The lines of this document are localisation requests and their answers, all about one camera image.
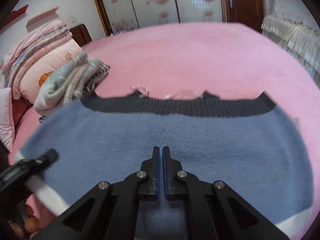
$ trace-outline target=bed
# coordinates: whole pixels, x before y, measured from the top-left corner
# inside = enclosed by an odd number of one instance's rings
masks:
[[[268,93],[289,117],[298,120],[312,165],[312,209],[277,225],[285,231],[288,224],[295,224],[290,238],[302,238],[320,210],[320,91],[292,56],[268,38],[233,23],[148,27],[92,41],[82,48],[111,66],[108,78],[96,89],[103,98],[127,95],[132,87],[147,88],[153,98],[185,89],[192,91],[192,97],[207,90],[222,99],[257,98],[263,91]],[[22,117],[9,156],[11,163],[40,125],[39,117],[33,107]],[[30,202],[37,206],[42,226],[66,208],[34,199]]]

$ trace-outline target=wardrobe door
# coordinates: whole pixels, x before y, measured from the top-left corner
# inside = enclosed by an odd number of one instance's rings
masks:
[[[132,0],[139,27],[177,23],[175,0]]]
[[[180,21],[222,22],[221,0],[177,0]]]
[[[131,0],[102,1],[113,32],[129,31],[139,28]]]

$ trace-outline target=blue sweater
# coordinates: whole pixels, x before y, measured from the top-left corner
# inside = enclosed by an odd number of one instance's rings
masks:
[[[25,158],[47,149],[60,157],[43,181],[72,205],[98,182],[140,169],[153,146],[200,180],[223,180],[273,224],[312,207],[308,154],[292,121],[263,93],[254,100],[157,100],[138,92],[100,98],[94,92],[58,110],[21,148]],[[136,236],[187,239],[183,205],[141,203]],[[285,229],[290,235],[308,221]]]

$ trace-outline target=gray knit fabric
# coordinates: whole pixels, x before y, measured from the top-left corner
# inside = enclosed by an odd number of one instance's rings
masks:
[[[59,159],[43,180],[71,205],[98,182],[118,182],[138,171],[153,146],[169,146],[200,180],[225,181],[273,224],[312,206],[308,154],[278,106],[265,114],[218,118],[103,113],[75,100],[45,120],[21,153],[36,158],[57,150]],[[141,203],[136,236],[187,239],[182,203],[166,202],[161,187],[158,202]]]

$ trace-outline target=human hand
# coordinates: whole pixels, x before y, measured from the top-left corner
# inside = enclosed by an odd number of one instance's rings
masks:
[[[26,221],[26,223],[24,224],[24,228],[25,230],[30,233],[30,240],[39,232],[40,228],[40,221],[38,220],[38,218],[36,218],[33,214],[33,210],[32,208],[25,204],[25,209],[26,209],[26,213],[28,215],[28,219]],[[13,229],[13,231],[16,233],[16,235],[20,238],[23,239],[24,237],[24,232],[22,230],[22,228],[15,224],[15,223],[9,223],[11,228]]]

